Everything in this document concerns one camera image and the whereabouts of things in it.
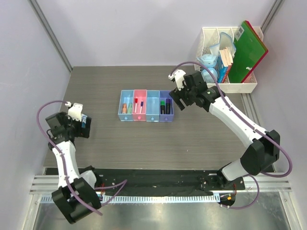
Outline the orange mini highlighter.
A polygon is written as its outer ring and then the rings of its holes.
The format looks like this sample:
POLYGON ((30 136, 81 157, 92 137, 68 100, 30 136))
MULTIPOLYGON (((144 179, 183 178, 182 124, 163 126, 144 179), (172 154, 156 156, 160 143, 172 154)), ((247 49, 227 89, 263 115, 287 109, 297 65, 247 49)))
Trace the orange mini highlighter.
POLYGON ((127 104, 126 103, 124 103, 123 106, 122 106, 122 113, 123 114, 127 113, 127 104))

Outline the left corner aluminium post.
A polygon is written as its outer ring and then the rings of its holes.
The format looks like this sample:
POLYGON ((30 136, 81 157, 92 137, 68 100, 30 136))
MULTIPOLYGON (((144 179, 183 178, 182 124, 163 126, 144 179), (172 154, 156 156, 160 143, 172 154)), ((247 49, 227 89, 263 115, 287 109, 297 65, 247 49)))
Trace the left corner aluminium post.
POLYGON ((62 62, 64 63, 65 67, 69 71, 69 73, 72 72, 73 67, 71 63, 69 62, 62 46, 60 45, 55 33, 53 32, 53 29, 51 28, 45 14, 43 13, 38 1, 36 0, 29 0, 28 1, 30 6, 32 7, 34 13, 36 14, 38 20, 40 21, 43 29, 45 30, 47 36, 49 37, 52 45, 54 46, 56 52, 58 53, 59 57, 61 58, 62 62))

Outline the green cap black highlighter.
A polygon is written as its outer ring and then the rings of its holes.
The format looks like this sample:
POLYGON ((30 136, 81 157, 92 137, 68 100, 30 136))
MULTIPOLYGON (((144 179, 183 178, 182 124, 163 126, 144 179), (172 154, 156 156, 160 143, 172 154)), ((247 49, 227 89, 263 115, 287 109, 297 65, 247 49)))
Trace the green cap black highlighter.
POLYGON ((160 114, 162 115, 165 114, 165 101, 164 100, 160 102, 160 114))

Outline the light green mini highlighter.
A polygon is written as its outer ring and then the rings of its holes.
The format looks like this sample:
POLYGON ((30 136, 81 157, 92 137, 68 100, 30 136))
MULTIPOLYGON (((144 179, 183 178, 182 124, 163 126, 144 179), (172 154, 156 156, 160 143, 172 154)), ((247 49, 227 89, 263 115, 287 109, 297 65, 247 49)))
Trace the light green mini highlighter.
POLYGON ((132 104, 132 103, 129 103, 127 113, 128 113, 128 114, 132 114, 132 113, 133 113, 133 112, 132 112, 132 109, 133 109, 133 104, 132 104))

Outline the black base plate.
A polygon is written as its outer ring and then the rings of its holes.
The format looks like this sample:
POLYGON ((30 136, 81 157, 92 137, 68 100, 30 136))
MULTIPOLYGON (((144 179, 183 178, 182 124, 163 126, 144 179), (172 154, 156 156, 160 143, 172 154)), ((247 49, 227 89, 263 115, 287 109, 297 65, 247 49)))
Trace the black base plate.
POLYGON ((245 190, 243 178, 222 185, 216 171, 96 169, 96 187, 112 186, 124 180, 120 196, 209 196, 212 191, 245 190))

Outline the wooden sticks bundle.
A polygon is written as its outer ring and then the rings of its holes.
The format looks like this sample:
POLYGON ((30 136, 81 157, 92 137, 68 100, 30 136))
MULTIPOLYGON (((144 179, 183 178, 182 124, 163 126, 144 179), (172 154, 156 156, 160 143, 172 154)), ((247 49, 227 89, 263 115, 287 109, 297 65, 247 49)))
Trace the wooden sticks bundle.
POLYGON ((232 56, 230 47, 226 47, 224 49, 219 50, 219 53, 220 53, 220 57, 221 57, 221 60, 222 60, 222 64, 225 67, 232 66, 233 56, 232 56))

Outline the light blue drawer box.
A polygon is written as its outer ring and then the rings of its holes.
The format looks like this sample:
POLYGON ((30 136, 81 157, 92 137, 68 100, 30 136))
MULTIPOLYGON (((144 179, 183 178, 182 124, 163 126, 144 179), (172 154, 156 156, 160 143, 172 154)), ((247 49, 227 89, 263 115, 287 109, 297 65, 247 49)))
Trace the light blue drawer box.
POLYGON ((118 117, 122 122, 133 121, 132 106, 133 106, 134 90, 122 90, 120 94, 118 117))

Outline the purple cap black highlighter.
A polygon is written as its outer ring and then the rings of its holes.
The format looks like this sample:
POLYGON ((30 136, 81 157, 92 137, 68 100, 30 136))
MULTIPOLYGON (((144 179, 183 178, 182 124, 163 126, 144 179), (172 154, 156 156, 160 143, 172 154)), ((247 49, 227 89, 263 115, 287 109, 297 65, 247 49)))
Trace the purple cap black highlighter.
POLYGON ((167 98, 166 99, 166 103, 165 103, 165 113, 167 115, 170 115, 171 114, 171 99, 170 98, 167 98))

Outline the blue white tape roll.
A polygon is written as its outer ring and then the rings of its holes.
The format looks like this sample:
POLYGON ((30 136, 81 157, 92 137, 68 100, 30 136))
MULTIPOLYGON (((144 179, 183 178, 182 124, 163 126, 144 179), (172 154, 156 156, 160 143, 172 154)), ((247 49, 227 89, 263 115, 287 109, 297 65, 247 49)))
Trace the blue white tape roll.
POLYGON ((87 115, 81 114, 81 127, 86 128, 87 115))

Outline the pink drawer box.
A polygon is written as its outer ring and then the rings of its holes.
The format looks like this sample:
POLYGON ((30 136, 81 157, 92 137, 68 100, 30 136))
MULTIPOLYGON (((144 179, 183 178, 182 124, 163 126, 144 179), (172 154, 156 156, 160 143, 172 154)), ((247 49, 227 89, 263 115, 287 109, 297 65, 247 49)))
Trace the pink drawer box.
POLYGON ((146 120, 146 99, 147 99, 147 90, 134 90, 133 100, 132 100, 133 121, 145 121, 146 120), (138 105, 137 105, 137 113, 134 113, 134 98, 136 97, 138 98, 138 105), (141 101, 144 101, 144 102, 143 102, 142 113, 140 114, 141 101))

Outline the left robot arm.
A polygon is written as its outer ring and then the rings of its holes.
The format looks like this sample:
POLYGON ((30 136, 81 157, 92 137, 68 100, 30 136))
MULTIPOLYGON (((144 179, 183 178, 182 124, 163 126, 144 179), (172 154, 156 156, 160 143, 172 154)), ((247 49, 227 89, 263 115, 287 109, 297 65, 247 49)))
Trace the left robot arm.
POLYGON ((96 191, 102 179, 93 166, 78 169, 75 157, 75 139, 89 138, 92 119, 81 114, 81 121, 73 120, 66 112, 46 118, 50 129, 47 136, 52 143, 48 147, 54 153, 58 166, 58 189, 52 192, 52 200, 70 224, 74 224, 101 207, 96 191))

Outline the purple drawer box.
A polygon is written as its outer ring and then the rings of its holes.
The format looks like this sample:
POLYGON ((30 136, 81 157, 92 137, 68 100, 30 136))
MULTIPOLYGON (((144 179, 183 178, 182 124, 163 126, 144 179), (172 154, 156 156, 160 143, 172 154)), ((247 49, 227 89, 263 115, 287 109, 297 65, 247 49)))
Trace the purple drawer box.
POLYGON ((171 99, 171 114, 170 115, 167 115, 166 113, 164 115, 160 114, 159 121, 160 122, 172 122, 174 119, 174 108, 173 108, 173 99, 169 95, 170 91, 159 91, 159 92, 160 92, 160 96, 159 96, 160 102, 164 100, 166 103, 167 98, 171 99))

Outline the lower blue tape dispenser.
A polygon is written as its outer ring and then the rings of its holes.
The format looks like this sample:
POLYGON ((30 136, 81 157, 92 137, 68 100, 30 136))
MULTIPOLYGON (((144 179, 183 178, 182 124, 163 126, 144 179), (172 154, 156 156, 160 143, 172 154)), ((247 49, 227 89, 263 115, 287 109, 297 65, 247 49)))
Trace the lower blue tape dispenser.
POLYGON ((217 81, 218 80, 218 73, 217 71, 214 69, 214 68, 209 68, 209 70, 203 70, 201 72, 201 75, 203 77, 203 80, 206 82, 206 83, 215 83, 214 79, 217 81))

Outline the red cap whiteboard marker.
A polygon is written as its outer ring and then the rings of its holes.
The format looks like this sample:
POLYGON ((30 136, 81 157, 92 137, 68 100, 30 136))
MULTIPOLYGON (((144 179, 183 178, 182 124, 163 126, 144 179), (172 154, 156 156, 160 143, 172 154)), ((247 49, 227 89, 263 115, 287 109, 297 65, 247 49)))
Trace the red cap whiteboard marker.
POLYGON ((134 98, 134 113, 137 113, 138 98, 134 98))

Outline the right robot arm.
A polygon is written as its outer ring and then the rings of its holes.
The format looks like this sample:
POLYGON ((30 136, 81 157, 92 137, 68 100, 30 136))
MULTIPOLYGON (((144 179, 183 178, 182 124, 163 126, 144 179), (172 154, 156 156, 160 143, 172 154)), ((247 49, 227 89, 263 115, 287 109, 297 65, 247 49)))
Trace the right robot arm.
POLYGON ((180 110, 196 104, 219 118, 246 147, 240 159, 218 170, 216 182, 220 188, 228 189, 244 175, 258 175, 279 159, 280 135, 255 124, 217 86, 209 88, 200 72, 188 75, 178 69, 168 79, 177 85, 169 95, 180 110))

